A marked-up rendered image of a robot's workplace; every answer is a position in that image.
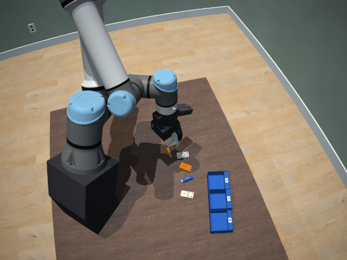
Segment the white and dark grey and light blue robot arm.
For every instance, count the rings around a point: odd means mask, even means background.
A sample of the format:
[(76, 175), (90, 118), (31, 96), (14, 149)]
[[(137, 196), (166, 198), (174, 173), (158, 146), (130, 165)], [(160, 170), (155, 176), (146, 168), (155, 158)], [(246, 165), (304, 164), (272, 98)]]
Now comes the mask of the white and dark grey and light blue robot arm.
[(156, 110), (162, 115), (176, 110), (174, 117), (190, 115), (193, 109), (186, 103), (178, 104), (177, 76), (172, 70), (158, 70), (153, 76), (126, 73), (104, 25), (106, 0), (59, 1), (79, 33), (85, 74), (82, 92), (68, 101), (61, 164), (71, 173), (91, 175), (105, 165), (102, 133), (112, 114), (129, 115), (141, 98), (155, 99)]

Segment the white domino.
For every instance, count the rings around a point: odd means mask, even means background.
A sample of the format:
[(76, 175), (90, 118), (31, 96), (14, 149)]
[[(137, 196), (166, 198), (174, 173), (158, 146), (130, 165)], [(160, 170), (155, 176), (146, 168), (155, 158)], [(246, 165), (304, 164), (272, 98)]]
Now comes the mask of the white domino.
[(193, 192), (189, 192), (189, 191), (181, 191), (181, 197), (186, 197), (186, 198), (193, 198), (194, 193)]
[(189, 157), (188, 152), (177, 152), (177, 158), (186, 158)]

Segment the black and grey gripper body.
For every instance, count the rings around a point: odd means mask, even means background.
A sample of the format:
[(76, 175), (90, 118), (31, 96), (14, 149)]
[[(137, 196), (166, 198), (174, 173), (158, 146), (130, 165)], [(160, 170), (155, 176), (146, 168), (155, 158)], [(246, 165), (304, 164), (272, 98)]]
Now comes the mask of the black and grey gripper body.
[(154, 130), (163, 141), (171, 137), (171, 134), (178, 129), (177, 126), (181, 126), (177, 117), (174, 117), (177, 114), (177, 110), (171, 115), (162, 115), (157, 111), (152, 114), (154, 120), (151, 121), (152, 130)]

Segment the blue rack of three bins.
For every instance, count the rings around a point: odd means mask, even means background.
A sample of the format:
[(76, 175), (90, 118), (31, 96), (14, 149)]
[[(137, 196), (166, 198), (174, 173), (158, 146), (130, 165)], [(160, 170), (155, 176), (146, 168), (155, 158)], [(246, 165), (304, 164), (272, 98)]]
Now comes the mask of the blue rack of three bins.
[(207, 182), (210, 232), (232, 233), (232, 199), (228, 171), (208, 171)]

